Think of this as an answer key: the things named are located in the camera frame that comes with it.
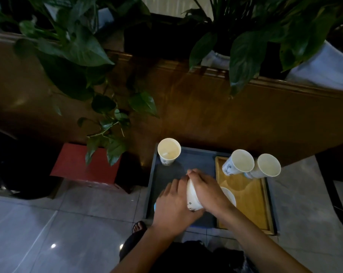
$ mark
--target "person's left hand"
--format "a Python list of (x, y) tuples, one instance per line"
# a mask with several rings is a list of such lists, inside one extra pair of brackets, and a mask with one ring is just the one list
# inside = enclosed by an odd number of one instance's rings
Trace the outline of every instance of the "person's left hand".
[(187, 207), (187, 182), (189, 177), (174, 179), (156, 200), (152, 228), (165, 238), (174, 239), (199, 219), (204, 209), (192, 212)]

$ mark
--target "paper cup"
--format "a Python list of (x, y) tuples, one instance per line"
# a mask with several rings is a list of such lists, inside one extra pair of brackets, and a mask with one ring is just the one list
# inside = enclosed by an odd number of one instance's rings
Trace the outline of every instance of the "paper cup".
[(281, 165), (274, 156), (271, 154), (261, 154), (256, 159), (255, 167), (249, 173), (245, 174), (248, 178), (263, 178), (263, 177), (275, 177), (281, 172)]
[(232, 152), (232, 155), (222, 166), (222, 171), (225, 175), (247, 173), (255, 166), (255, 161), (252, 155), (243, 149), (237, 149)]
[(236, 198), (233, 193), (228, 188), (221, 187), (221, 189), (224, 195), (227, 196), (228, 200), (236, 207)]
[(171, 165), (178, 158), (182, 151), (182, 147), (177, 140), (165, 138), (158, 144), (158, 153), (160, 161), (163, 165)]
[(203, 206), (198, 200), (198, 197), (196, 196), (193, 182), (190, 179), (188, 180), (188, 183), (187, 183), (187, 206), (188, 206), (188, 209), (191, 211), (197, 211), (203, 208)]

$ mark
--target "floor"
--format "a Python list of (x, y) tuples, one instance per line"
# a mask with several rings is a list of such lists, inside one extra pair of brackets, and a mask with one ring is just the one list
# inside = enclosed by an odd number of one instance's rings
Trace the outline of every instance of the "floor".
[[(279, 237), (271, 238), (313, 272), (343, 272), (343, 226), (315, 157), (283, 168), (269, 184), (280, 225)], [(343, 183), (335, 184), (343, 203)], [(127, 195), (64, 182), (54, 200), (0, 197), (0, 272), (108, 273), (142, 218), (146, 191)], [(218, 229), (191, 227), (178, 240), (240, 248)]]

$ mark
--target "gray tray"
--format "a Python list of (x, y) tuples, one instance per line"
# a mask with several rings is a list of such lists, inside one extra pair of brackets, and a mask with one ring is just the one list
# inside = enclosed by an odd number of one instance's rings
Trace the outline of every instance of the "gray tray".
[[(180, 179), (186, 174), (187, 169), (195, 168), (201, 169), (206, 174), (215, 178), (215, 157), (229, 157), (230, 155), (229, 153), (182, 147), (182, 152), (174, 163), (169, 166), (164, 166), (161, 164), (158, 154), (158, 144), (156, 144), (143, 218), (147, 220), (154, 218), (154, 203), (161, 191), (174, 178)], [(215, 228), (216, 225), (217, 220), (210, 213), (204, 213), (200, 219), (192, 224), (193, 227), (203, 228)]]

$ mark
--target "forearm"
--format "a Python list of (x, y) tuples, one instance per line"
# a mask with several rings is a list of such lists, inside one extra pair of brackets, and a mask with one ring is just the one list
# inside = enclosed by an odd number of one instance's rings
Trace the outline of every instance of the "forearm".
[(169, 247), (172, 241), (172, 238), (163, 237), (151, 226), (138, 244), (111, 273), (149, 272), (156, 259)]
[(217, 212), (216, 217), (233, 232), (247, 256), (261, 273), (310, 272), (234, 206)]

